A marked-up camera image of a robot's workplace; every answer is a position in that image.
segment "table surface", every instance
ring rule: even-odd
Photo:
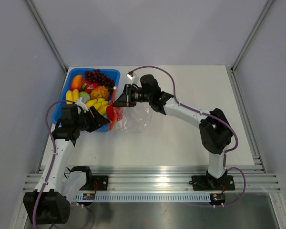
[[[207,110],[215,108],[223,110],[239,138],[239,147],[228,153],[227,165],[254,165],[226,67],[210,65],[160,67],[173,76],[180,102]],[[112,68],[121,72],[117,93],[119,95],[124,84],[130,83],[126,73],[135,66],[97,68]],[[136,71],[136,74],[154,75],[163,91],[173,93],[172,82],[163,72],[156,69],[142,69]],[[230,146],[233,147],[234,144],[233,138]],[[48,139],[42,166],[46,165],[51,149],[52,143]],[[150,122],[142,131],[82,132],[68,165],[118,168],[204,166],[208,165],[208,152],[201,143],[198,129],[175,117],[152,112]]]

